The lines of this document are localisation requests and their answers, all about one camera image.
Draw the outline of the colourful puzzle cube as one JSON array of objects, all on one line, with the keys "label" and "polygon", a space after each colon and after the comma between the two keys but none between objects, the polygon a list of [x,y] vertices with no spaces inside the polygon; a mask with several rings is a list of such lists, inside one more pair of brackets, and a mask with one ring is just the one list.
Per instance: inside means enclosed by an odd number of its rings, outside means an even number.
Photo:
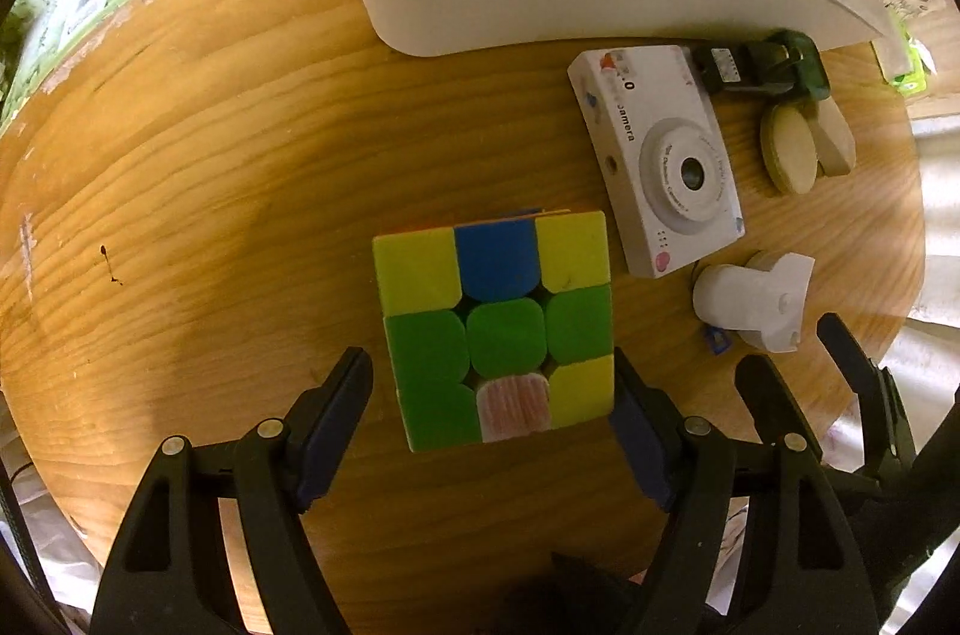
[{"label": "colourful puzzle cube", "polygon": [[410,450],[504,442],[612,412],[601,212],[386,233],[373,259]]}]

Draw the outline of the green tissue pack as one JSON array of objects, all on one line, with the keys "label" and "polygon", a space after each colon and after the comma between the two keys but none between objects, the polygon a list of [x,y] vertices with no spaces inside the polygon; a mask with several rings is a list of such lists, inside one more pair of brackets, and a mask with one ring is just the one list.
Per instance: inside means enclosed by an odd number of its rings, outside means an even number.
[{"label": "green tissue pack", "polygon": [[903,97],[928,90],[935,63],[928,48],[916,40],[903,22],[895,22],[895,34],[871,41],[882,77]]}]

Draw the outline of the green black toy car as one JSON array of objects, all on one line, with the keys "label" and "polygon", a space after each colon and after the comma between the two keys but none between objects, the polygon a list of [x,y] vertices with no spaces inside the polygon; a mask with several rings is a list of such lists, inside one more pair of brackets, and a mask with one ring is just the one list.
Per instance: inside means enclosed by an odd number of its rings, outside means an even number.
[{"label": "green black toy car", "polygon": [[815,41],[796,30],[779,30],[765,40],[736,45],[695,47],[692,61],[709,94],[799,95],[814,100],[832,95]]}]

